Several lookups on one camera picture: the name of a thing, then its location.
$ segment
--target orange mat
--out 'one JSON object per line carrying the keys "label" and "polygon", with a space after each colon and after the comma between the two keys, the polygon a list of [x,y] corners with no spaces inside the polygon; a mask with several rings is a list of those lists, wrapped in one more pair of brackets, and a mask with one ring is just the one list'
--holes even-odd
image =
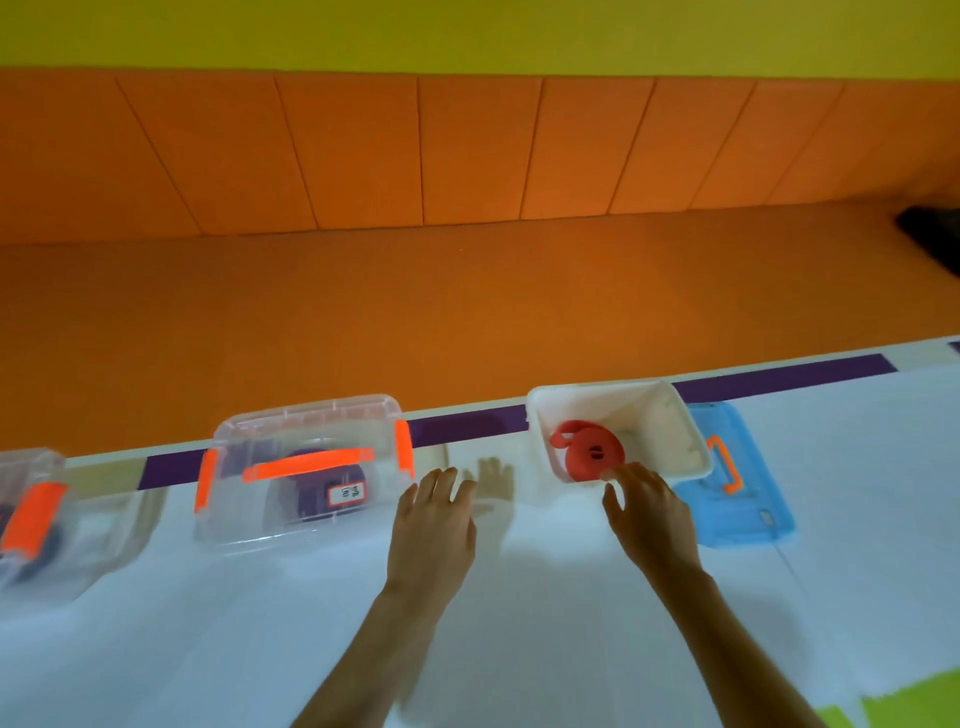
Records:
{"label": "orange mat", "polygon": [[7,247],[0,271],[0,449],[69,455],[960,333],[960,281],[879,205]]}

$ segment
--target clear plastic storage box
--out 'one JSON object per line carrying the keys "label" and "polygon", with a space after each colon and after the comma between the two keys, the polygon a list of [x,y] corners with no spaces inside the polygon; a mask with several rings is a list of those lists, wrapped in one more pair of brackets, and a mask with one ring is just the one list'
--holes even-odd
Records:
{"label": "clear plastic storage box", "polygon": [[650,380],[537,387],[527,395],[530,435],[547,482],[573,483],[556,442],[558,428],[587,421],[612,432],[626,462],[639,461],[671,485],[713,470],[707,444],[676,388]]}
{"label": "clear plastic storage box", "polygon": [[125,558],[138,494],[75,500],[63,463],[49,449],[0,452],[0,616],[69,602]]}
{"label": "clear plastic storage box", "polygon": [[410,428],[386,395],[238,415],[204,456],[197,537],[259,548],[305,532],[312,543],[389,532],[414,477]]}

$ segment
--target blue box lid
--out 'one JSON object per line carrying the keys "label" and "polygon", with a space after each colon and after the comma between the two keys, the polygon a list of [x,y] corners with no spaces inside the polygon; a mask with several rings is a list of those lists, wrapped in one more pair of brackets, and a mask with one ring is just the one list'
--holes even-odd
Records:
{"label": "blue box lid", "polygon": [[775,544],[792,535],[793,514],[740,413],[728,402],[689,406],[714,463],[707,477],[674,487],[690,506],[697,541],[723,548]]}

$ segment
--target forearm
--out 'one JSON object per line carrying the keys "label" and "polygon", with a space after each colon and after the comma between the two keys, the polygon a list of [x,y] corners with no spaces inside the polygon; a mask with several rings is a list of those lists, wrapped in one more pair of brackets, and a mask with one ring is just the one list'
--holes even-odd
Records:
{"label": "forearm", "polygon": [[727,728],[822,728],[823,722],[733,614],[713,579],[682,570],[655,584]]}
{"label": "forearm", "polygon": [[292,728],[379,728],[434,624],[388,590]]}

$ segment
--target purple stripe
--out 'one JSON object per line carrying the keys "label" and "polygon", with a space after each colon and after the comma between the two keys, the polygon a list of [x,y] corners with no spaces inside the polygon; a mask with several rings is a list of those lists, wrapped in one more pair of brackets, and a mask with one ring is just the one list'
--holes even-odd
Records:
{"label": "purple stripe", "polygon": [[457,412],[453,415],[422,417],[410,421],[410,439],[415,448],[459,443],[478,437],[523,432],[527,428],[527,408],[523,404],[509,407]]}
{"label": "purple stripe", "polygon": [[[953,342],[951,346],[960,352],[960,341]],[[834,381],[860,379],[864,376],[892,374],[896,370],[886,357],[877,353],[736,375],[707,376],[675,384],[684,401],[693,404],[735,400],[817,384],[830,384]],[[522,404],[421,417],[410,421],[410,437],[415,448],[523,432],[526,429],[527,411]],[[151,455],[147,458],[146,467],[140,477],[139,490],[195,482],[200,474],[200,461],[203,457],[204,451],[201,449]]]}
{"label": "purple stripe", "polygon": [[195,483],[200,475],[200,461],[204,459],[205,452],[206,450],[202,449],[191,449],[184,452],[150,455],[136,489],[145,491],[180,483]]}
{"label": "purple stripe", "polygon": [[674,382],[687,404],[707,401],[736,400],[740,397],[767,395],[788,389],[813,387],[834,381],[860,379],[864,376],[888,375],[897,368],[883,354],[872,353],[849,359],[814,361],[789,367],[760,369],[736,375],[708,376]]}

